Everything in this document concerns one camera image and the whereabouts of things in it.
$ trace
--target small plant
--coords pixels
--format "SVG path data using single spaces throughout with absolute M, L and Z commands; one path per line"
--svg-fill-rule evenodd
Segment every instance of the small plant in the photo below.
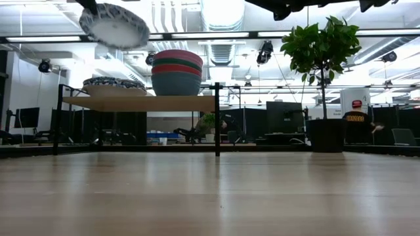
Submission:
M 290 70 L 302 73 L 302 82 L 312 84 L 317 79 L 322 88 L 324 119 L 327 119 L 325 92 L 325 73 L 332 81 L 336 73 L 343 73 L 343 63 L 360 49 L 356 37 L 358 26 L 349 26 L 336 17 L 330 16 L 325 29 L 318 29 L 318 24 L 302 28 L 292 28 L 288 36 L 283 37 L 280 51 L 291 57 Z
M 203 117 L 203 125 L 207 128 L 215 128 L 216 116 L 212 113 L 207 113 Z

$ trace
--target spotlight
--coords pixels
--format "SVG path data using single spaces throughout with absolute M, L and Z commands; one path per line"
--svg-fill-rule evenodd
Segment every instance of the spotlight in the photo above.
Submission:
M 49 59 L 42 59 L 42 62 L 38 66 L 39 72 L 49 73 L 51 72 L 51 65 Z
M 393 84 L 392 84 L 392 82 L 391 82 L 390 80 L 385 81 L 383 84 L 384 84 L 386 87 L 388 87 L 388 86 L 390 86 L 390 85 L 393 85 Z
M 251 82 L 250 81 L 246 81 L 245 82 L 245 87 L 252 87 Z
M 394 51 L 386 54 L 385 56 L 383 56 L 381 58 L 381 61 L 383 62 L 395 62 L 395 60 L 397 59 L 396 53 Z
M 152 63 L 153 63 L 153 57 L 155 56 L 155 52 L 149 52 L 149 55 L 147 55 L 147 57 L 146 57 L 146 64 L 148 65 L 148 66 L 151 66 L 152 65 Z
M 271 58 L 271 52 L 273 52 L 273 44 L 271 43 L 271 41 L 267 40 L 264 41 L 264 44 L 262 45 L 258 56 L 257 56 L 257 63 L 258 65 L 262 65 L 265 64 L 269 61 L 269 59 Z

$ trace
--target stacked bowl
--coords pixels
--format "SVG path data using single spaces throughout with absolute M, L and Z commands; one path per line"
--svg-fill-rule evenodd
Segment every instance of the stacked bowl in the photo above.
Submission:
M 203 60 L 185 50 L 165 50 L 154 56 L 152 86 L 157 96 L 197 96 Z

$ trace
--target black plant pot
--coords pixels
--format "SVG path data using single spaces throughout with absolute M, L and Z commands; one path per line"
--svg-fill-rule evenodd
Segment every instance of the black plant pot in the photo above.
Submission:
M 344 119 L 317 119 L 306 122 L 312 151 L 318 153 L 343 152 L 347 121 Z

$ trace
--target tree trunk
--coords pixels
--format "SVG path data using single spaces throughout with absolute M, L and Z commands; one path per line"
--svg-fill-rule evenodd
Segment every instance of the tree trunk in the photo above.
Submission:
M 321 90 L 322 90 L 322 108 L 324 110 L 324 119 L 327 119 L 327 103 L 326 103 L 326 84 L 324 78 L 324 68 L 321 67 Z

